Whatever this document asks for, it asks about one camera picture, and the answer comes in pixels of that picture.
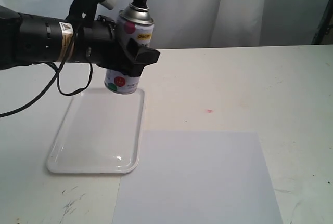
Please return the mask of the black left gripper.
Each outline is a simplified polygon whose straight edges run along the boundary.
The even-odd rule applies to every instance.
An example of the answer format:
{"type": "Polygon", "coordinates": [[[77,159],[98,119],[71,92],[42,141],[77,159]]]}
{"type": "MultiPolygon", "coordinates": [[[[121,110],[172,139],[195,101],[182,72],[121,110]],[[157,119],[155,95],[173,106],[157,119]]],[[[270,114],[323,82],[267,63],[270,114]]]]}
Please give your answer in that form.
{"type": "Polygon", "coordinates": [[[75,37],[75,62],[92,63],[140,77],[144,67],[157,63],[160,52],[130,38],[125,53],[116,40],[114,27],[115,21],[103,15],[99,15],[90,27],[80,27],[75,37]]]}

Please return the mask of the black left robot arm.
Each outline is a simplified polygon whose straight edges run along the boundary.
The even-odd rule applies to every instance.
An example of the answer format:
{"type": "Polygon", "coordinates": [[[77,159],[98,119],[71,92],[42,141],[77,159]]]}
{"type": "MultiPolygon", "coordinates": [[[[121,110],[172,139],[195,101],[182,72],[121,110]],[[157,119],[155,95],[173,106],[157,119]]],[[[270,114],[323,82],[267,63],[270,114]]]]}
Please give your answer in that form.
{"type": "MultiPolygon", "coordinates": [[[[1,69],[38,63],[61,62],[71,36],[61,29],[66,21],[17,13],[1,7],[1,69]]],[[[75,37],[68,63],[93,63],[99,67],[140,77],[143,68],[155,64],[160,52],[115,39],[114,21],[99,16],[91,27],[82,27],[75,37]]]]}

